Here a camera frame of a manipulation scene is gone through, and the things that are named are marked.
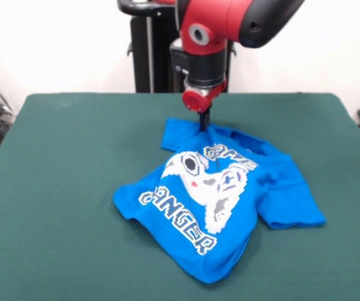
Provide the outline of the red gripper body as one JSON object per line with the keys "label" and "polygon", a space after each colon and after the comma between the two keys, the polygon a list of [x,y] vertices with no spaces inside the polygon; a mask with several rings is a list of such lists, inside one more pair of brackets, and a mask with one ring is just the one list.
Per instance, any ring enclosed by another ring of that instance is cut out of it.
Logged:
{"label": "red gripper body", "polygon": [[182,94],[182,101],[186,108],[197,113],[204,113],[226,88],[227,80],[214,87],[195,87],[184,81],[185,90]]}

